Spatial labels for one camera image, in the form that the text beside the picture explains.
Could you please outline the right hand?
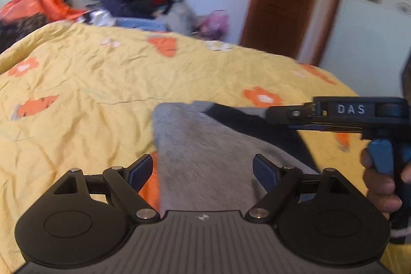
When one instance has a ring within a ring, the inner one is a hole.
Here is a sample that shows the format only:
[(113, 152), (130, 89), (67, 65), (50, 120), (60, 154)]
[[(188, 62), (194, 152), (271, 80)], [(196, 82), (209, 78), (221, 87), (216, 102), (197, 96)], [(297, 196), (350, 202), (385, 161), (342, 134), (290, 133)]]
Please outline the right hand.
[(367, 198), (386, 217), (398, 211), (402, 206), (401, 199), (395, 194), (394, 180), (379, 173), (367, 149), (361, 152), (361, 164), (364, 166), (363, 180), (367, 187)]

